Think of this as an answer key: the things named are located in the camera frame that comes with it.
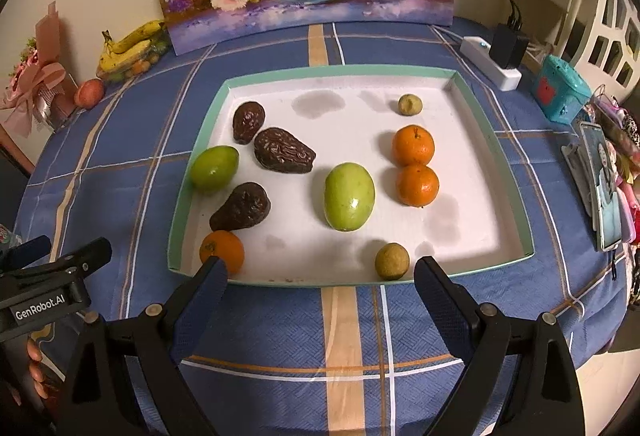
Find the person's left hand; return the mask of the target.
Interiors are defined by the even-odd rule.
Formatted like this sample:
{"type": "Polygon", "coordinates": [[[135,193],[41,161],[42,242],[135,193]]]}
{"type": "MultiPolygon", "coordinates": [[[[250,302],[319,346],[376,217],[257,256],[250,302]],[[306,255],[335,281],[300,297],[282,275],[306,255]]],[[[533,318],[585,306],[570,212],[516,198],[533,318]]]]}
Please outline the person's left hand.
{"type": "Polygon", "coordinates": [[[47,400],[46,375],[42,370],[42,352],[28,335],[6,344],[10,364],[20,384],[20,393],[29,401],[47,400]]]}

